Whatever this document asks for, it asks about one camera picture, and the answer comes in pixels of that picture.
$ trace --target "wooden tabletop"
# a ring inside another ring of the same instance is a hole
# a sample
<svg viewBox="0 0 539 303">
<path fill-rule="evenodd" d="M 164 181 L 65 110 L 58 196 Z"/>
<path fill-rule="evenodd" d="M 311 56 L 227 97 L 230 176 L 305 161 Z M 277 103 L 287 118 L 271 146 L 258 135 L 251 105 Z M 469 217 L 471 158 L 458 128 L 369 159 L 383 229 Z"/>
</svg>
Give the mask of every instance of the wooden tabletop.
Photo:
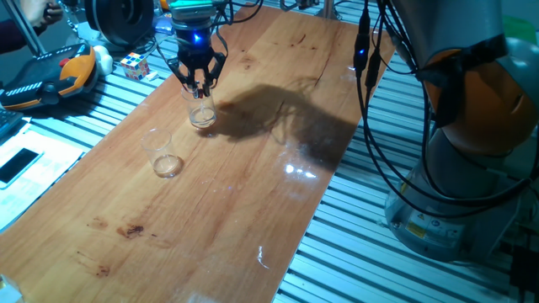
<svg viewBox="0 0 539 303">
<path fill-rule="evenodd" d="M 191 126 L 169 78 L 0 235 L 28 302 L 271 301 L 360 119 L 357 26 L 263 8 L 221 33 L 215 127 Z M 156 127 L 175 178 L 141 149 Z"/>
</svg>

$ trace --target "white paper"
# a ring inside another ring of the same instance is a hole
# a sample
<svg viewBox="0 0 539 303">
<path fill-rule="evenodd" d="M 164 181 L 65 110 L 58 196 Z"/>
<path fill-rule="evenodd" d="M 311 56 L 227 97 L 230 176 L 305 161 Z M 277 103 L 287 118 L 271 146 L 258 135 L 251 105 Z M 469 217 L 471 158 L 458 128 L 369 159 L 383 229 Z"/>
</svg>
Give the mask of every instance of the white paper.
<svg viewBox="0 0 539 303">
<path fill-rule="evenodd" d="M 19 218 L 83 153 L 76 147 L 30 130 L 18 133 L 0 146 L 0 166 L 21 147 L 43 152 L 43 155 L 8 188 L 0 190 L 0 233 Z"/>
</svg>

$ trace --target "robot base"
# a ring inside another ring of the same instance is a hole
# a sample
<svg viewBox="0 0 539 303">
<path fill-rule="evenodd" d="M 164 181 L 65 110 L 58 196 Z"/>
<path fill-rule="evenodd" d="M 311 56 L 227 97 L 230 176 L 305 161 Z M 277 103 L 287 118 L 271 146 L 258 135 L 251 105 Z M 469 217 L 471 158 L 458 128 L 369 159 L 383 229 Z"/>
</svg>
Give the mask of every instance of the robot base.
<svg viewBox="0 0 539 303">
<path fill-rule="evenodd" d="M 499 179 L 497 175 L 465 161 L 441 131 L 430 142 L 427 160 L 432 178 L 450 196 L 486 196 L 512 185 L 506 179 Z M 501 167 L 504 159 L 489 158 L 486 161 L 498 162 L 497 166 Z M 408 180 L 423 191 L 437 195 L 426 181 L 421 164 L 412 170 Z M 440 215 L 457 215 L 477 209 L 440 203 L 405 183 L 401 183 L 400 192 L 421 210 Z M 393 234 L 414 252 L 444 262 L 468 260 L 481 263 L 497 247 L 519 214 L 519 209 L 523 205 L 525 208 L 533 205 L 534 198 L 529 190 L 525 190 L 506 203 L 478 215 L 443 219 L 413 209 L 391 192 L 385 212 Z"/>
</svg>

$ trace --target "smartphone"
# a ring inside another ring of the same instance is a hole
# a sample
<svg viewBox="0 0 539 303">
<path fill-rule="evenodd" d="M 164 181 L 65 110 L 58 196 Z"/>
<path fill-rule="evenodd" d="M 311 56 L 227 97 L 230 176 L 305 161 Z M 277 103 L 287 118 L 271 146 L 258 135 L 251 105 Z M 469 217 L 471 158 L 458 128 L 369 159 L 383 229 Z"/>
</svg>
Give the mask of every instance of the smartphone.
<svg viewBox="0 0 539 303">
<path fill-rule="evenodd" d="M 22 175 L 32 164 L 34 164 L 43 153 L 39 154 L 26 148 L 21 148 L 19 152 L 0 167 L 0 189 L 6 189 L 20 175 Z"/>
</svg>

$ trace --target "clear drinking glass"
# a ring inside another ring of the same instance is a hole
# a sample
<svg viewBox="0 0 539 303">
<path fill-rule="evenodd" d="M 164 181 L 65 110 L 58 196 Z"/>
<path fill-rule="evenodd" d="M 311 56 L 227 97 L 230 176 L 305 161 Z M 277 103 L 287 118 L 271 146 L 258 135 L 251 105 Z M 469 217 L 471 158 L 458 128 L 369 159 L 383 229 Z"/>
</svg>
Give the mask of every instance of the clear drinking glass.
<svg viewBox="0 0 539 303">
<path fill-rule="evenodd" d="M 206 97 L 202 93 L 194 95 L 182 88 L 182 96 L 188 103 L 189 120 L 194 127 L 206 128 L 216 121 L 216 106 L 213 104 L 212 93 L 210 90 L 210 97 Z"/>
<path fill-rule="evenodd" d="M 172 135 L 168 131 L 148 131 L 142 137 L 141 145 L 158 177 L 171 178 L 182 170 L 183 162 L 174 154 Z"/>
</svg>

